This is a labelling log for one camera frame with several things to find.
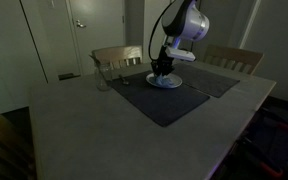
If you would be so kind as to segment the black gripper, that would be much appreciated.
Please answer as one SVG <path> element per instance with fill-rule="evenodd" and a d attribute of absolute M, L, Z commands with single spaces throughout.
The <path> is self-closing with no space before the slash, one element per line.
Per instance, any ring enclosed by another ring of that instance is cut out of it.
<path fill-rule="evenodd" d="M 151 62 L 151 67 L 156 76 L 169 75 L 175 68 L 172 65 L 173 58 L 170 58 L 166 55 L 166 46 L 162 46 L 159 51 L 157 61 Z"/>

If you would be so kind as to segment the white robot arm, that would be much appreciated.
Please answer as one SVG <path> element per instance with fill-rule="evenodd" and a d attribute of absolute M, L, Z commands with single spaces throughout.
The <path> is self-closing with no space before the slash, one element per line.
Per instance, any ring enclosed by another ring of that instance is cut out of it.
<path fill-rule="evenodd" d="M 152 43 L 155 30 L 162 26 L 165 34 L 157 58 L 151 56 L 151 45 L 148 45 L 148 55 L 151 67 L 156 76 L 170 74 L 174 67 L 174 59 L 188 62 L 196 60 L 195 55 L 188 50 L 181 50 L 179 45 L 182 40 L 197 42 L 208 33 L 210 21 L 196 7 L 197 0 L 174 0 L 158 17 L 154 24 L 149 43 Z"/>

